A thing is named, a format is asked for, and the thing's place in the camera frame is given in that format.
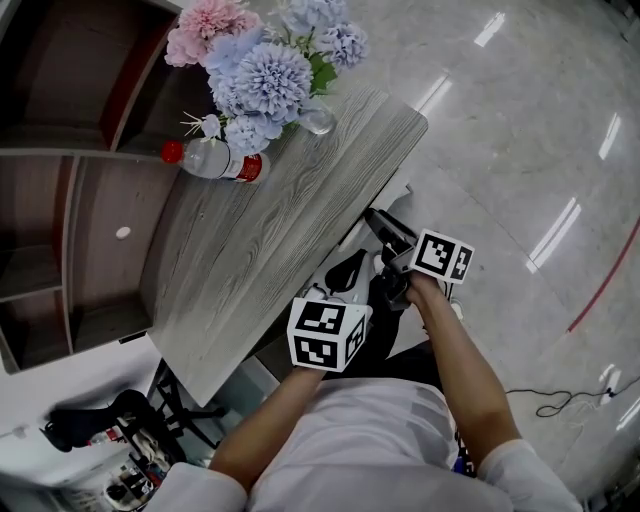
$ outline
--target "glass vase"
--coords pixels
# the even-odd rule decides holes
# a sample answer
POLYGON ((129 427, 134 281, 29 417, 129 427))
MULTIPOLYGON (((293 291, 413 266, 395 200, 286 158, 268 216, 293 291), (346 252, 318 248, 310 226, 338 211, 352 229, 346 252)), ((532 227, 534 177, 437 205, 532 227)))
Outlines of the glass vase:
POLYGON ((298 123, 311 133, 324 135, 334 130, 338 121, 323 101, 311 98, 300 111, 298 123))

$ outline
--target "wooden table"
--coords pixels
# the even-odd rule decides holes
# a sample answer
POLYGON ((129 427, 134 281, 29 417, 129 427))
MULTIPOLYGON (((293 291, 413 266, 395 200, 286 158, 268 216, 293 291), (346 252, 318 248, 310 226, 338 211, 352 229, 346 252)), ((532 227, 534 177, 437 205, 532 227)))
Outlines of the wooden table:
POLYGON ((327 101, 328 135, 293 130, 260 186, 180 173, 142 277, 149 332, 204 406, 369 206, 427 130, 373 87, 327 101))

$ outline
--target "polished floor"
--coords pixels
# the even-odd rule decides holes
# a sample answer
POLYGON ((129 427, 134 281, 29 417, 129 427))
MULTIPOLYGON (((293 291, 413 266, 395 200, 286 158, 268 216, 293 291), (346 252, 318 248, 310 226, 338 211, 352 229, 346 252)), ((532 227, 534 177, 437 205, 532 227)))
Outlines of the polished floor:
MULTIPOLYGON (((640 214, 640 40, 620 36, 628 20, 601 0, 350 5, 372 45, 354 74, 430 123, 404 164, 414 193, 392 213, 476 248, 454 295, 505 387, 597 393, 610 365, 621 384, 640 375, 640 241, 567 333, 640 214)), ((419 341, 417 324, 406 315, 399 345, 419 341)), ((534 414, 541 397, 510 400, 523 436, 586 497, 636 453, 639 397, 640 383, 550 419, 534 414)))

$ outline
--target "red line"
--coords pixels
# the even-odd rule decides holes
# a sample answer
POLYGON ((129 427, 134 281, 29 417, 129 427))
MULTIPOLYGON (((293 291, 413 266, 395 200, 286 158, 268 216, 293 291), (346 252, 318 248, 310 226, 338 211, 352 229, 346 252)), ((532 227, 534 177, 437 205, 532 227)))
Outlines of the red line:
POLYGON ((627 243, 624 244, 624 247, 622 248, 622 251, 620 251, 620 254, 618 255, 618 259, 613 264, 613 267, 611 268, 611 270, 607 274, 607 277, 604 278, 604 281, 602 281, 602 284, 600 285, 600 288, 598 288, 598 291, 591 298, 591 300, 589 301, 589 304, 587 304, 587 306, 582 310, 582 313, 580 313, 578 315, 578 318, 576 318, 573 321, 573 323, 569 326, 569 329, 567 329, 567 332, 571 332, 577 327, 577 325, 587 315, 587 313, 593 307, 593 305, 596 303, 596 301, 600 298, 600 295, 602 295, 602 292, 604 291, 604 289, 609 284, 609 281, 611 281, 611 278, 613 277, 613 274, 615 274, 617 272, 617 270, 618 270, 618 267, 620 267, 620 264, 622 263, 622 260, 624 259, 625 255, 627 254, 627 251, 629 250, 629 247, 631 247, 631 243, 633 242, 633 239, 636 237, 636 233, 638 232, 638 228, 639 227, 640 227, 640 217, 638 217, 638 220, 636 221, 636 225, 633 226, 633 229, 631 230, 631 234, 629 235, 629 238, 627 239, 627 243))

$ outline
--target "black cable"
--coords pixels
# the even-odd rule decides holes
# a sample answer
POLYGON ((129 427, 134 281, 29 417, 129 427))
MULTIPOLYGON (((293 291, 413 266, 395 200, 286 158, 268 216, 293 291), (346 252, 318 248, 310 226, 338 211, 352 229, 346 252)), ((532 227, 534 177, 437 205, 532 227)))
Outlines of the black cable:
POLYGON ((567 399, 559 405, 546 404, 536 409, 536 416, 538 418, 553 418, 554 416, 557 416, 558 414, 560 414, 562 410, 567 405, 569 405, 569 403, 571 403, 575 398, 579 396, 588 396, 591 398, 598 398, 600 396, 609 395, 611 398, 614 398, 619 394, 624 393, 627 389, 629 389, 631 386, 633 386, 639 381, 640 381, 640 375, 635 379, 633 379, 632 381, 630 381, 629 383, 627 383, 627 385, 623 386, 620 389, 620 391, 618 391, 617 393, 614 391, 611 391, 610 388, 607 388, 601 393, 589 393, 588 391, 578 391, 577 393, 572 393, 571 391, 565 391, 565 390, 548 392, 548 391, 538 391, 535 389, 524 388, 524 389, 512 389, 510 391, 507 391, 507 395, 511 393, 533 393, 535 395, 540 395, 540 396, 566 395, 567 399), (549 414, 545 414, 544 411, 546 410, 550 410, 552 412, 550 412, 549 414))

